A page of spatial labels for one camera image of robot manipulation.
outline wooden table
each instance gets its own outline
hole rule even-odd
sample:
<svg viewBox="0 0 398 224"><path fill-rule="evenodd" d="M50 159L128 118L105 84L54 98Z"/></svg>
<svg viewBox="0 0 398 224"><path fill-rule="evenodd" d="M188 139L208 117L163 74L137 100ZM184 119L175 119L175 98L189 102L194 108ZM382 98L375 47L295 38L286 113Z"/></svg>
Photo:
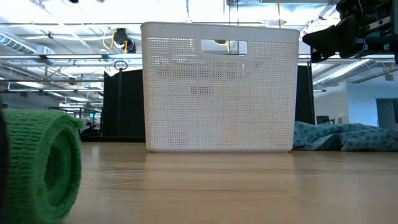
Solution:
<svg viewBox="0 0 398 224"><path fill-rule="evenodd" d="M147 154L84 143L64 223L398 223L398 154Z"/></svg>

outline wall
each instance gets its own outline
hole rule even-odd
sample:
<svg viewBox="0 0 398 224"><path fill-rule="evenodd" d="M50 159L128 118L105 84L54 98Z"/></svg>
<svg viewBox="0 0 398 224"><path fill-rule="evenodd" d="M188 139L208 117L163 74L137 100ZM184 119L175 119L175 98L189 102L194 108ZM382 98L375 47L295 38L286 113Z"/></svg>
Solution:
<svg viewBox="0 0 398 224"><path fill-rule="evenodd" d="M376 99L398 98L398 86L347 85L349 120L377 126Z"/></svg>
<svg viewBox="0 0 398 224"><path fill-rule="evenodd" d="M1 93L0 97L8 108L22 108L34 110L46 110L51 106L59 106L59 100L51 96L27 93L28 97L20 96L19 93Z"/></svg>
<svg viewBox="0 0 398 224"><path fill-rule="evenodd" d="M343 118L343 123L349 123L348 99L346 83L339 86L326 88L325 93L314 93L315 117L328 115L329 119Z"/></svg>

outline green knitted roll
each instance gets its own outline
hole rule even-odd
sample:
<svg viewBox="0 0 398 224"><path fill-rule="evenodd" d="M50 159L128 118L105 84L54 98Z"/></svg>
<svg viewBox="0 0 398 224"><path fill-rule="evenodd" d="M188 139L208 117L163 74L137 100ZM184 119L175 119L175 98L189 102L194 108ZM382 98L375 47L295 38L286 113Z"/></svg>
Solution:
<svg viewBox="0 0 398 224"><path fill-rule="evenodd" d="M61 222L80 185L83 121L50 110L5 110L4 119L10 151L0 223Z"/></svg>

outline basket mesh pattern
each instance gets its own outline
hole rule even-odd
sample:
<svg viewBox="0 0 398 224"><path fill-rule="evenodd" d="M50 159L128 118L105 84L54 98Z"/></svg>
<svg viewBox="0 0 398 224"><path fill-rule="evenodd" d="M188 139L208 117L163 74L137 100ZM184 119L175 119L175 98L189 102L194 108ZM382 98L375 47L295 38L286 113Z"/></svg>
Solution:
<svg viewBox="0 0 398 224"><path fill-rule="evenodd" d="M214 58L196 39L147 37L149 150L290 150L298 45L252 41L247 57Z"/></svg>

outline metal duct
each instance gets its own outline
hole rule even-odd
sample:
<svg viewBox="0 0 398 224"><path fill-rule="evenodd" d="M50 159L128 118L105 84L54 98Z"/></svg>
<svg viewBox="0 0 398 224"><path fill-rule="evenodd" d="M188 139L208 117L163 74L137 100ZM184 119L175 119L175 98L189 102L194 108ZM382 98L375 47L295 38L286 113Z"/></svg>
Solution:
<svg viewBox="0 0 398 224"><path fill-rule="evenodd" d="M313 84L323 86L337 84L374 66L376 66L376 62L371 59L358 60L347 65L339 65L319 75L316 80L313 80Z"/></svg>
<svg viewBox="0 0 398 224"><path fill-rule="evenodd" d="M22 54L36 53L35 49L29 47L27 44L23 44L18 37L3 30L0 32L0 44L14 49Z"/></svg>

